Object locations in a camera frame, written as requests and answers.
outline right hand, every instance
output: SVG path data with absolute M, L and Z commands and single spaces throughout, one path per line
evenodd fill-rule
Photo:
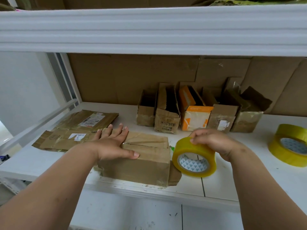
M 234 154 L 249 150 L 244 144 L 215 129 L 197 129 L 190 134 L 192 144 L 206 144 L 230 162 Z

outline orange box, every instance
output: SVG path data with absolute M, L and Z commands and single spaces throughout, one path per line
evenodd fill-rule
M 206 128 L 213 106 L 206 106 L 198 92 L 190 85 L 179 89 L 181 128 L 183 131 L 194 131 Z

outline left hand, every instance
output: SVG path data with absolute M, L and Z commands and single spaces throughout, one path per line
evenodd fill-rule
M 123 129 L 122 123 L 117 129 L 113 129 L 113 125 L 110 124 L 103 131 L 98 130 L 91 142 L 84 144 L 88 144 L 98 154 L 98 160 L 112 160 L 116 158 L 136 159 L 140 156 L 139 153 L 120 147 L 125 141 L 128 132 L 128 127 Z

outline white label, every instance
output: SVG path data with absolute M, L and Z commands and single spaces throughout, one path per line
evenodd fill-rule
M 82 123 L 78 124 L 81 127 L 94 127 L 97 123 L 100 122 L 105 116 L 103 113 L 95 112 L 91 114 L 88 118 L 82 121 Z
M 74 137 L 74 141 L 80 141 L 84 138 L 86 134 L 78 134 L 78 133 L 72 133 L 68 139 L 71 139 Z
M 230 122 L 227 122 L 226 120 L 220 120 L 219 126 L 217 127 L 218 131 L 224 131 L 226 127 L 228 127 Z

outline yellow tape roll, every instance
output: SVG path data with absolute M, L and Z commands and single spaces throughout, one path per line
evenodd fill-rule
M 288 136 L 307 142 L 307 129 L 291 124 L 280 124 L 275 135 Z
M 186 137 L 177 142 L 172 158 L 174 166 L 189 176 L 210 176 L 216 170 L 215 151 L 206 145 L 194 145 L 190 139 Z
M 268 148 L 284 163 L 297 167 L 307 166 L 307 145 L 300 139 L 287 135 L 275 135 Z

